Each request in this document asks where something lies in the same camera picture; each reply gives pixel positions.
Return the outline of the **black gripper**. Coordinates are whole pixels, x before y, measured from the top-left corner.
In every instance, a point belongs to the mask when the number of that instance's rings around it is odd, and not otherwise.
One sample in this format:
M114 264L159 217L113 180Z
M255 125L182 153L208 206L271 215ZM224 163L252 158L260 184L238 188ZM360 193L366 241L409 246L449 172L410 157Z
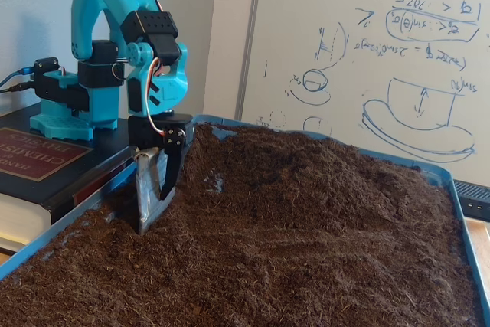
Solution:
M161 113L152 116L157 132L146 117L128 119L129 146L163 147L134 152L136 193L139 209L138 234L145 234L167 209L175 196L183 151L192 137L192 115Z

